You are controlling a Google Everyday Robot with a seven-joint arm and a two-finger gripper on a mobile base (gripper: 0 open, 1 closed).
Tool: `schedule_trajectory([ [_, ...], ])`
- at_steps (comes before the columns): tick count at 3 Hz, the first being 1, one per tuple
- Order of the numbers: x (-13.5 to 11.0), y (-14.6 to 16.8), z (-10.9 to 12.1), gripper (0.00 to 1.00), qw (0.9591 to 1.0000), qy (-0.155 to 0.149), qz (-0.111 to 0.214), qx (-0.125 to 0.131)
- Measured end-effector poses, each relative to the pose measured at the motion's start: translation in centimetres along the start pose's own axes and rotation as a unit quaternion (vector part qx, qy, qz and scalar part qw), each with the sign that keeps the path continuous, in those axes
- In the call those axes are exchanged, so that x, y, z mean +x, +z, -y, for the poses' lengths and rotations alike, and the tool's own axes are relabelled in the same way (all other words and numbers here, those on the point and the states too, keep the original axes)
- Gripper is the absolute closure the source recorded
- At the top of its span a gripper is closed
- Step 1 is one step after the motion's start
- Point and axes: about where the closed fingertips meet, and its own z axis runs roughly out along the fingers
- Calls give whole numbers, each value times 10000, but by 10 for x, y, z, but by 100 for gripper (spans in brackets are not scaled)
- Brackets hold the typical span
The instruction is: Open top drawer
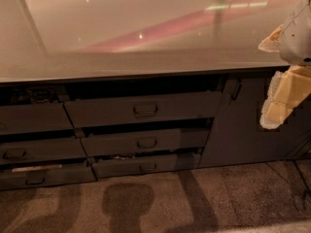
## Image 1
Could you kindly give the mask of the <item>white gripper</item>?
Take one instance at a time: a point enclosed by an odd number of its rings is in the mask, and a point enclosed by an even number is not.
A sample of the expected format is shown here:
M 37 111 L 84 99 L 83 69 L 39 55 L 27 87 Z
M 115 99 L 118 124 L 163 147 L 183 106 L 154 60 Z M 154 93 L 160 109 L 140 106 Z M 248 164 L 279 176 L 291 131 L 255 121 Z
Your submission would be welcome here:
M 272 77 L 261 109 L 262 128 L 278 128 L 293 110 L 311 94 L 311 0 L 301 0 L 283 25 L 259 44 L 259 50 L 278 52 L 292 64 Z

